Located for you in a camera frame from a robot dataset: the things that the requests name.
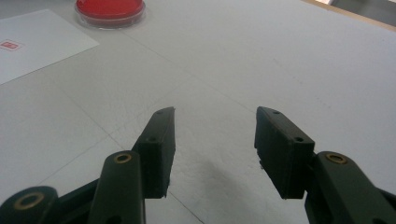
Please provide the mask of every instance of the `black plastic part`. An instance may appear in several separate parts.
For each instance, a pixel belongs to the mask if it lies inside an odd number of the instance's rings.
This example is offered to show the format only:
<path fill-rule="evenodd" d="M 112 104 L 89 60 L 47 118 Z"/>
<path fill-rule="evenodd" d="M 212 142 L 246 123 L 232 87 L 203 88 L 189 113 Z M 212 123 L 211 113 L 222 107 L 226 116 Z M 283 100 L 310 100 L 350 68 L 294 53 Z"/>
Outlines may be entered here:
<path fill-rule="evenodd" d="M 384 191 L 382 189 L 378 189 L 379 192 L 381 192 L 382 196 L 390 203 L 390 205 L 393 207 L 393 210 L 396 211 L 396 195 L 391 194 L 387 191 Z"/>
<path fill-rule="evenodd" d="M 329 160 L 330 155 L 338 159 Z M 333 224 L 396 222 L 392 206 L 352 159 L 334 152 L 320 152 L 313 168 L 332 212 Z"/>
<path fill-rule="evenodd" d="M 75 189 L 59 198 L 62 215 L 61 224 L 85 224 L 88 221 L 93 196 L 99 179 Z"/>
<path fill-rule="evenodd" d="M 310 224 L 332 224 L 332 213 L 316 179 L 312 179 L 309 185 L 305 212 Z"/>
<path fill-rule="evenodd" d="M 175 109 L 168 107 L 152 115 L 132 148 L 142 161 L 145 198 L 166 196 L 175 149 Z"/>
<path fill-rule="evenodd" d="M 58 194 L 50 187 L 22 190 L 8 198 L 0 207 L 2 224 L 51 224 L 58 219 Z"/>
<path fill-rule="evenodd" d="M 121 151 L 107 157 L 94 195 L 89 224 L 146 223 L 140 157 Z"/>
<path fill-rule="evenodd" d="M 257 109 L 254 146 L 283 199 L 302 199 L 315 142 L 278 111 Z"/>

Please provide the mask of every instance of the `screw hole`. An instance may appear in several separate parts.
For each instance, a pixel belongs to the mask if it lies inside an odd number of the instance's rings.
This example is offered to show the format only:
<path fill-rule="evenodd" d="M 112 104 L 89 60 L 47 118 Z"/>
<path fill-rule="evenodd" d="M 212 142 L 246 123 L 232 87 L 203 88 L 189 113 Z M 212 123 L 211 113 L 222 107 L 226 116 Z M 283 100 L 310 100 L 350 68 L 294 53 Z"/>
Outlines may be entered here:
<path fill-rule="evenodd" d="M 132 159 L 132 156 L 126 153 L 123 154 L 119 154 L 114 158 L 114 162 L 121 164 L 121 163 L 125 163 L 127 161 L 130 161 Z"/>
<path fill-rule="evenodd" d="M 294 139 L 295 139 L 297 142 L 303 142 L 303 141 L 304 141 L 304 139 L 301 138 L 301 137 L 295 137 Z"/>
<path fill-rule="evenodd" d="M 34 203 L 37 201 L 38 197 L 36 195 L 32 195 L 30 197 L 27 197 L 21 201 L 21 205 L 26 206 L 29 203 Z"/>
<path fill-rule="evenodd" d="M 387 224 L 387 222 L 379 219 L 379 218 L 374 218 L 373 219 L 373 224 Z"/>
<path fill-rule="evenodd" d="M 106 224 L 120 224 L 122 219 L 120 216 L 114 216 L 107 219 Z"/>

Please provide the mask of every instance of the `white table surface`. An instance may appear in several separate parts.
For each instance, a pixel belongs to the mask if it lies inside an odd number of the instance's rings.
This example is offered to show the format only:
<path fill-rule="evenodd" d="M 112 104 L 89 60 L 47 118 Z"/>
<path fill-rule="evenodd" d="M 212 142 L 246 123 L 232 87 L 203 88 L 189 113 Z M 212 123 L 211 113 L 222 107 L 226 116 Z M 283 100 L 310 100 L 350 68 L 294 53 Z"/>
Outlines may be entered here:
<path fill-rule="evenodd" d="M 394 32 L 299 0 L 147 0 L 140 24 L 102 31 L 78 24 L 74 2 L 0 0 L 0 19 L 49 8 L 100 43 L 0 85 L 1 202 L 94 180 L 168 106 L 177 152 L 148 224 L 308 223 L 260 169 L 259 105 L 396 193 Z"/>

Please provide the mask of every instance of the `white paper sheet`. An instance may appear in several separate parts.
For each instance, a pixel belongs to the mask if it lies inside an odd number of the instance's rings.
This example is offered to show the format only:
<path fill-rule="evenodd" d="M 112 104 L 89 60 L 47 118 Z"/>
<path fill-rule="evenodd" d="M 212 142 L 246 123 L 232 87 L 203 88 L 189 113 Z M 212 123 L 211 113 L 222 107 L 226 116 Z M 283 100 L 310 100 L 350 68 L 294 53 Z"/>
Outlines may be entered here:
<path fill-rule="evenodd" d="M 0 85 L 97 45 L 48 9 L 0 20 Z"/>

